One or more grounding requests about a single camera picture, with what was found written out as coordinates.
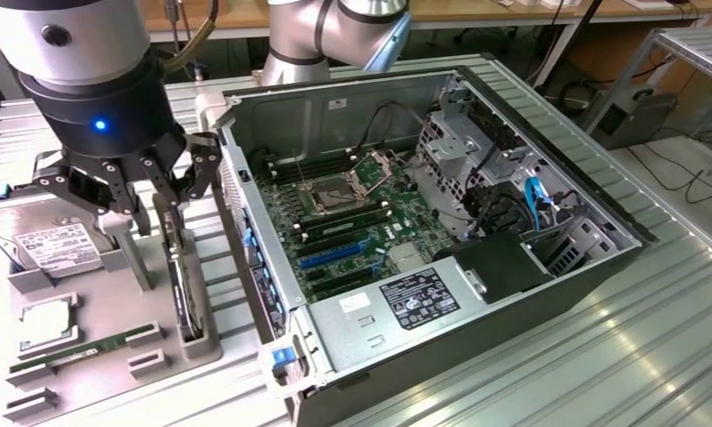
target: sticker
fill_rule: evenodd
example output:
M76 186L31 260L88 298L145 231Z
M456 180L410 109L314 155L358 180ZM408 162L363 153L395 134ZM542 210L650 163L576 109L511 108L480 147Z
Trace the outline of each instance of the sticker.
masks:
M395 239L395 234L394 234L394 232L391 231L391 227L388 227L388 226L386 225L383 228L384 228L384 232L386 232L387 235L388 235L388 238L390 238L391 240L394 240L394 239Z
M406 330L459 310L436 269L427 269L380 286L395 318Z
M346 98L332 100L328 106L330 109L344 109L346 107L348 107L348 100Z
M364 292L360 294L352 295L348 298L340 300L340 307L343 308L344 313L351 313L358 309L363 309L370 305L370 297Z
M80 223L23 234L16 240L44 271L68 269L100 260L97 247Z

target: metal worktable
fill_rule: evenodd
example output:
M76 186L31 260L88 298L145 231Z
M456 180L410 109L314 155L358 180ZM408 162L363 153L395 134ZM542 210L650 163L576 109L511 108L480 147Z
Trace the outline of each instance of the metal worktable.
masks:
M639 67L658 47L663 48L675 59L685 60L699 71L712 77L712 27L654 29L633 55L631 62L615 81L609 95L603 98L601 108L592 109L591 114L583 118L582 127L588 133L596 128L611 103L617 99L617 95L631 82L634 74L639 72ZM667 65L663 68L670 68L671 65L673 61L667 60Z
M574 310L342 426L712 425L712 239L674 210L666 212L665 201L496 61L463 56L408 61L395 69L439 65L468 65L480 74L661 242ZM358 73L342 68L335 74ZM200 90L252 84L251 78L231 79L208 82ZM194 85L169 88L188 131L196 126L198 92ZM56 144L31 101L4 103L0 181L27 182L33 153ZM187 216L200 239L224 356L72 413L63 419L69 424L290 423L286 405L262 381L251 312L211 199L192 206ZM0 254L0 299L5 266Z

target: metal frame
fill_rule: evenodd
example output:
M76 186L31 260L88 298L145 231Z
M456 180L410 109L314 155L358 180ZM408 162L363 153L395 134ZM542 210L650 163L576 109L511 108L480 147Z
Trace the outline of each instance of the metal frame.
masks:
M655 47L662 47L678 60L689 62L699 71L712 77L712 28L669 28L655 29L642 42L642 46L633 55L629 67L621 78L615 81L601 108L592 110L594 114L584 117L582 126L586 132L594 132L601 119L607 114L611 103L615 101L623 87L630 83L634 73L646 62ZM662 74L650 78L659 82Z

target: hard drive label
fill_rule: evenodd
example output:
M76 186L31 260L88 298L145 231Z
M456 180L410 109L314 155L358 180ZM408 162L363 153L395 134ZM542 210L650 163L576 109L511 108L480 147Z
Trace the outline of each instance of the hard drive label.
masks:
M442 318L459 310L436 269L427 269L380 286L395 318L406 330Z
M100 260L97 248L81 223L23 234L16 236L16 240L44 271L67 269Z

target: blue pcie slot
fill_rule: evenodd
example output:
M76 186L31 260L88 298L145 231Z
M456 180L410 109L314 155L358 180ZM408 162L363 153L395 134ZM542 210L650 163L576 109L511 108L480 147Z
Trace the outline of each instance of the blue pcie slot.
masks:
M367 242L359 242L356 245L342 247L334 251L330 251L322 255L312 256L306 260L302 260L299 266L302 270L314 269L315 267L331 263L336 260L347 258L354 255L364 253L367 249Z

